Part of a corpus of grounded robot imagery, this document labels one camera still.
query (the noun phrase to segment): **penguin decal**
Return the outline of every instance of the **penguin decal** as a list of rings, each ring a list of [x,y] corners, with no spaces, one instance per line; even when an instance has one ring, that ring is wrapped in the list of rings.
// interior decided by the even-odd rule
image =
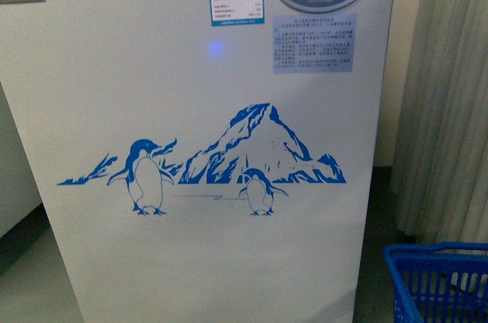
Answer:
[[[270,216],[274,213],[273,202],[275,201],[275,192],[282,193],[286,197],[288,194],[282,189],[273,186],[269,179],[266,178],[263,171],[256,168],[248,168],[242,174],[249,178],[246,186],[239,192],[241,197],[246,194],[249,206],[251,207],[252,216]]]
[[[149,215],[148,209],[154,215],[165,214],[162,207],[162,182],[175,184],[170,173],[162,170],[153,160],[154,151],[161,147],[148,139],[137,140],[130,147],[125,167],[113,174],[107,182],[109,186],[114,181],[125,180],[127,191],[133,201],[133,211],[138,215]]]

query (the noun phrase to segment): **mountain illustration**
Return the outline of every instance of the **mountain illustration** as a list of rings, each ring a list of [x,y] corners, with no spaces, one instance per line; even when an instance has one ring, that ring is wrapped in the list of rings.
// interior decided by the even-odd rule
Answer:
[[[313,159],[308,148],[270,104],[253,104],[231,119],[224,134],[185,162],[179,184],[241,184],[246,169],[274,183],[345,183],[328,154]]]
[[[100,163],[95,167],[93,171],[90,172],[88,176],[81,176],[77,179],[69,178],[61,183],[58,186],[70,186],[70,185],[81,185],[86,184],[87,182],[94,180],[96,178],[101,178],[108,176],[107,169],[117,161],[118,157],[111,157],[108,158],[108,154],[101,160]]]

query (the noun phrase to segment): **white freezer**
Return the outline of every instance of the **white freezer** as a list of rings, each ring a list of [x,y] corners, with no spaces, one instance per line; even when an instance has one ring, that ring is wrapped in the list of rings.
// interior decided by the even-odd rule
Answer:
[[[352,321],[392,0],[292,1],[0,5],[87,323]]]

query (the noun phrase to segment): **beige curtain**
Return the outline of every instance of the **beige curtain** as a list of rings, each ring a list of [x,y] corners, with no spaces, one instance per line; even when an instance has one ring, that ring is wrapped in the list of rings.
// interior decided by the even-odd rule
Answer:
[[[421,0],[391,188],[419,242],[488,242],[488,0]]]

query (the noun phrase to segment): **blue plastic basket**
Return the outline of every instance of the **blue plastic basket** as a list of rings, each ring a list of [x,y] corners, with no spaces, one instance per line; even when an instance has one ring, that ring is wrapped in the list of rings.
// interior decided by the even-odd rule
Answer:
[[[387,246],[395,323],[488,322],[487,251],[479,243]]]

